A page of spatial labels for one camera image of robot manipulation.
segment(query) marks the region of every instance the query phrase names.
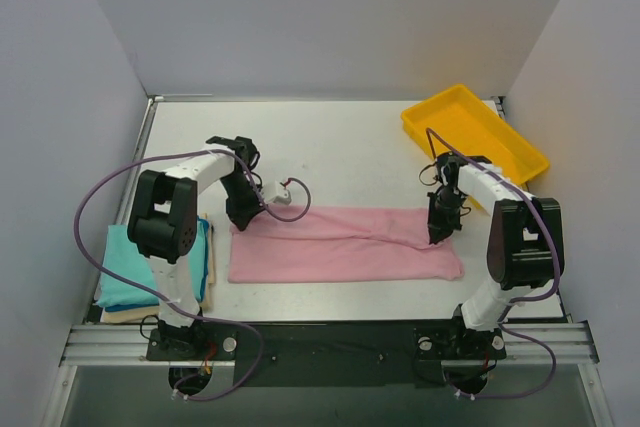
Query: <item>robotic arm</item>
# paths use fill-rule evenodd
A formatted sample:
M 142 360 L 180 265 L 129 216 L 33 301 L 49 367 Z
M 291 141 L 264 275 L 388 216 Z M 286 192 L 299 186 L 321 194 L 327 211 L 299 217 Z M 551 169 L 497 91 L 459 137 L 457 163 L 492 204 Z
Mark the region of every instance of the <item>robotic arm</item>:
M 471 157 L 485 169 L 502 170 L 485 157 Z M 468 164 L 452 152 L 437 157 L 436 180 L 442 185 L 429 193 L 428 228 L 431 243 L 461 230 L 460 208 L 473 197 L 489 215 L 491 230 L 487 249 L 489 273 L 475 294 L 461 307 L 467 329 L 491 331 L 509 301 L 530 294 L 553 279 L 551 252 L 525 202 L 486 171 Z M 564 269 L 560 206 L 554 199 L 529 197 L 542 217 L 556 246 L 561 272 Z
M 205 150 L 229 151 L 251 170 L 260 158 L 252 140 L 244 137 L 233 140 L 212 137 L 206 141 Z M 158 291 L 191 314 L 200 311 L 187 259 L 196 239 L 197 198 L 218 180 L 227 192 L 229 219 L 239 230 L 245 230 L 265 207 L 237 160 L 222 153 L 192 157 L 163 172 L 145 170 L 138 178 L 131 209 L 128 237 L 149 258 Z M 291 203 L 289 191 L 279 182 L 262 186 L 261 194 L 265 203 Z M 165 203 L 170 203 L 168 212 L 156 209 Z M 161 338 L 173 347 L 185 350 L 198 346 L 194 322 L 160 302 L 158 330 Z

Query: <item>beige towel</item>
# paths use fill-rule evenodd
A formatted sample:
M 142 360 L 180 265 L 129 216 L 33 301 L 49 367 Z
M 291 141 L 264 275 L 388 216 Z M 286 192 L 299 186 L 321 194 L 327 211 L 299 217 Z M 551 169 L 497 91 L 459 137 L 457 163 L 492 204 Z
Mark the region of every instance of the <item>beige towel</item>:
M 207 215 L 201 215 L 200 218 L 208 220 Z M 207 286 L 204 289 L 204 299 L 200 302 L 200 307 L 203 310 L 210 309 L 213 306 L 213 299 L 211 295 L 211 286 L 216 281 L 215 269 L 216 264 L 213 255 L 213 225 L 210 224 L 209 232 L 207 233 L 207 242 L 209 255 L 207 258 Z M 122 310 L 120 312 L 107 312 L 106 310 L 102 311 L 102 317 L 100 318 L 101 322 L 107 324 L 122 324 L 124 322 L 135 322 L 137 320 L 141 320 L 147 315 L 158 315 L 158 306 L 151 305 L 149 307 L 139 307 L 137 309 L 131 310 Z

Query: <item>yellow plastic tray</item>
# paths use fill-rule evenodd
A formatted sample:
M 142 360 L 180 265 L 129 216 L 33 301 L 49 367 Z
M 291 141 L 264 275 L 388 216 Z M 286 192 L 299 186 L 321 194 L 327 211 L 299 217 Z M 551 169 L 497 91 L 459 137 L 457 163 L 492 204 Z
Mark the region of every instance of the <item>yellow plastic tray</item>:
M 457 84 L 402 112 L 403 128 L 431 157 L 425 132 L 435 130 L 466 155 L 484 155 L 517 185 L 549 168 L 549 161 L 465 85 Z M 436 155 L 447 149 L 433 139 Z

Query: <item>towel stack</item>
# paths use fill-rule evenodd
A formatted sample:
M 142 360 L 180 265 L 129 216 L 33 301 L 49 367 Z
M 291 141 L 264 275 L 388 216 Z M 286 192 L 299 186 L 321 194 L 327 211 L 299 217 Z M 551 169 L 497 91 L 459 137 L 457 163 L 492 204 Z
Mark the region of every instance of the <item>towel stack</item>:
M 193 293 L 203 309 L 211 307 L 210 285 L 215 281 L 213 261 L 213 227 L 206 216 L 198 219 L 198 232 L 188 255 Z M 127 238 L 125 225 L 111 225 L 107 233 L 104 266 L 113 272 L 156 289 L 150 262 Z M 100 296 L 97 304 L 103 308 L 102 322 L 122 323 L 140 320 L 158 313 L 158 299 L 136 287 L 108 275 L 100 277 Z

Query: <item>gray floor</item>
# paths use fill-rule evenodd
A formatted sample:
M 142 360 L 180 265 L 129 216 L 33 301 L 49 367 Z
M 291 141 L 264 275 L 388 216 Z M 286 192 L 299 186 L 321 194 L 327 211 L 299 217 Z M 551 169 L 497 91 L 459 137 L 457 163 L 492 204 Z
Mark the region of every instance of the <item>gray floor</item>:
M 547 372 L 548 366 L 501 366 L 487 392 L 525 390 L 544 379 Z M 170 399 L 166 379 L 164 367 L 81 367 L 63 425 L 594 425 L 576 366 L 559 367 L 545 391 L 517 401 L 457 401 L 448 388 L 393 385 L 246 388 L 216 402 L 185 404 Z

